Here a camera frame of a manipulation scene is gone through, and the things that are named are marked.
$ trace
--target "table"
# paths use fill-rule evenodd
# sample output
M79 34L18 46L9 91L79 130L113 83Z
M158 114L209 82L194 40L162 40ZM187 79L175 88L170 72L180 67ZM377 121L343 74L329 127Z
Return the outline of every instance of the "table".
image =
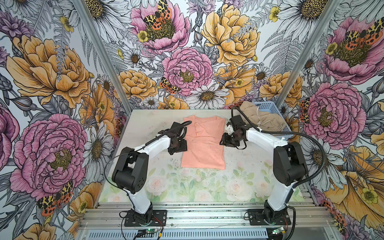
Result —
M184 117L218 116L229 121L230 110L133 110L116 155L124 147L134 148L170 128L173 122L182 123ZM264 202L277 181L273 175L273 156L258 145L238 150L224 147L225 170L182 168L182 152L169 155L162 151L149 160L147 181L143 187L153 202L233 203ZM117 159L114 159L108 178L111 180ZM298 188L290 201L302 202ZM99 202L129 202L126 193L106 182Z

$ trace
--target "black mounting plate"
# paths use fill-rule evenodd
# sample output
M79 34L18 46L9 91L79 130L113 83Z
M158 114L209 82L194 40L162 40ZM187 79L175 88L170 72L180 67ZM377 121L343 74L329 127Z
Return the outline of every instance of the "black mounting plate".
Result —
M134 213L133 209L128 211L127 217L126 217L125 222L124 222L124 226L126 226L126 227L143 227L141 224L139 224L138 222L136 222L134 220L133 213ZM167 210L153 210L152 218L153 217L156 217L157 219L159 219L161 221L161 224L164 227L167 223ZM159 227L159 226L160 226L159 222L152 220L150 222L150 224L147 225L146 227Z
M269 224L264 220L264 209L248 209L248 219L251 226L265 226L265 225L291 225L291 220L288 216L287 210L284 211L282 217L276 218L275 224Z

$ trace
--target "blue plastic basket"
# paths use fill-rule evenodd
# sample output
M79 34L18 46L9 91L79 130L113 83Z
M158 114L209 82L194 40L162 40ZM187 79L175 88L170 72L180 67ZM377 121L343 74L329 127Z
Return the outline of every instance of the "blue plastic basket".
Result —
M258 106L260 111L269 112L269 113L277 113L277 114L279 114L279 116L281 118L283 118L283 116L279 112L279 109L276 107L275 103L272 102L272 101L252 102L252 103L254 105ZM284 127L283 131L289 131L289 132L291 131L291 129L289 128L288 124L285 124L285 127ZM275 137L277 137L279 139L281 139L283 137L285 140L288 140L288 138L293 137L293 135L292 134L291 135L275 135Z

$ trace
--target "orange t-shirt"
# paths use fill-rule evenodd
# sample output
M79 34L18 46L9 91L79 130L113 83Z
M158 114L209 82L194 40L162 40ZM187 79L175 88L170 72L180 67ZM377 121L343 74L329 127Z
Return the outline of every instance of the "orange t-shirt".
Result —
M220 145L224 133L225 119L217 116L198 118L189 116L184 121L192 121L187 126L188 151L183 153L181 167L225 169L224 146Z

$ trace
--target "vent grille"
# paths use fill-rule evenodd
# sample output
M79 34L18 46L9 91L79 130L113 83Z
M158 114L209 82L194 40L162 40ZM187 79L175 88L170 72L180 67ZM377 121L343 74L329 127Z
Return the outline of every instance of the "vent grille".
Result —
M127 240L133 239L137 230L123 230ZM147 234L137 239L157 239L158 232L154 236ZM164 229L161 240L176 239L265 239L268 234L265 228L235 228L235 229ZM87 240L124 240L120 230L90 230Z

